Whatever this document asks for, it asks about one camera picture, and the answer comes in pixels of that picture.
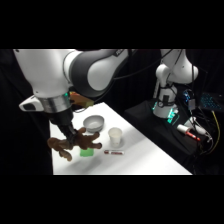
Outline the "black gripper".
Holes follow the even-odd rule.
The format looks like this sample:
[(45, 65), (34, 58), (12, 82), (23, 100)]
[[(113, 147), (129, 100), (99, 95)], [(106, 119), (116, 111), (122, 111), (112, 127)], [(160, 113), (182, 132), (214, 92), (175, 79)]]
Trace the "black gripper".
[(49, 114), (49, 120), (51, 123), (56, 125), (66, 136), (68, 147), (79, 146), (81, 140), (81, 132), (77, 129), (74, 130), (72, 119), (73, 112), (71, 109)]

